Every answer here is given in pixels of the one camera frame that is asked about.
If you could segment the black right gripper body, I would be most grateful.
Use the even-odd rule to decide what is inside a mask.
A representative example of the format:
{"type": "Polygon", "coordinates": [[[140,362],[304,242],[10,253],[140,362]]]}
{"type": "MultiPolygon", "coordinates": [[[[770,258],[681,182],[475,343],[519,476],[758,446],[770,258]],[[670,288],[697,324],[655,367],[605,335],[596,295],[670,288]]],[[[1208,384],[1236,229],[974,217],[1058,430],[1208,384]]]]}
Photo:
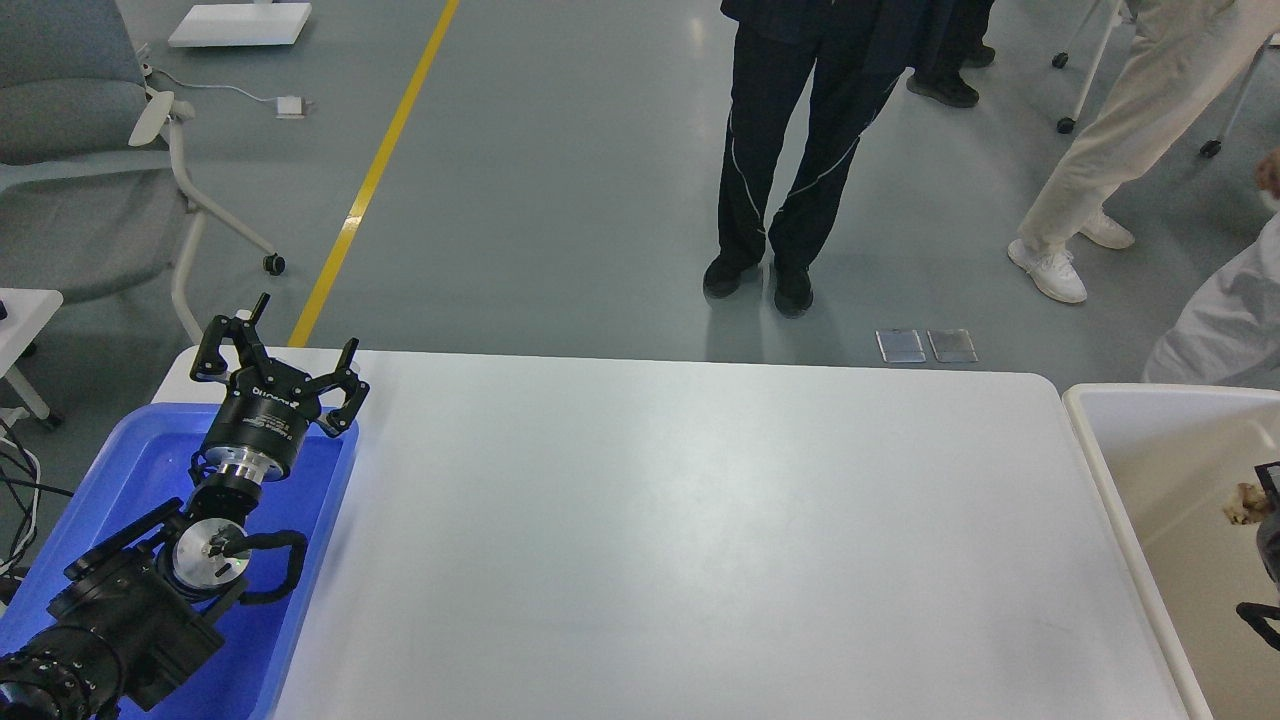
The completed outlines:
{"type": "Polygon", "coordinates": [[[1256,532],[1256,548],[1268,579],[1279,591],[1279,511],[1275,510],[1263,519],[1256,532]]]}

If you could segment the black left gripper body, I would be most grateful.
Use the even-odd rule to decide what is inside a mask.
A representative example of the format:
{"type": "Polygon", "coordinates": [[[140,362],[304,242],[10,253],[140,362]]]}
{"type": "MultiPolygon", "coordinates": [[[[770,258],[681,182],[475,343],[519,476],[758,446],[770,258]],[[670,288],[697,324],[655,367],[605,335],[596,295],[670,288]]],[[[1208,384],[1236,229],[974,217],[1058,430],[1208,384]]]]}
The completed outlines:
{"type": "Polygon", "coordinates": [[[292,366],[242,366],[229,377],[227,396],[201,443],[211,462],[247,448],[266,459],[264,480],[287,478],[319,414],[316,395],[296,393],[308,380],[292,366]]]}

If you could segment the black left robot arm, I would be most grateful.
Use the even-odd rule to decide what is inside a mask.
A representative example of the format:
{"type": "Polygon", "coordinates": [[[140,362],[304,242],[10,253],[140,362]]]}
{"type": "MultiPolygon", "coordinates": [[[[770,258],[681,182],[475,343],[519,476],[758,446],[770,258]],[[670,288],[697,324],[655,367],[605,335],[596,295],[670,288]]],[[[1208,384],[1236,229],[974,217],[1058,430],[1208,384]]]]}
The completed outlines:
{"type": "Polygon", "coordinates": [[[321,375],[270,356],[257,333],[268,301],[215,316],[198,343],[192,380],[227,393],[192,454],[192,495],[65,568],[52,625],[3,657],[5,719],[115,719],[124,698],[151,710],[224,646],[215,624],[228,610],[275,603],[302,580],[307,536],[252,533],[250,515],[266,483],[289,477],[307,430],[349,430],[370,387],[355,338],[321,375]]]}

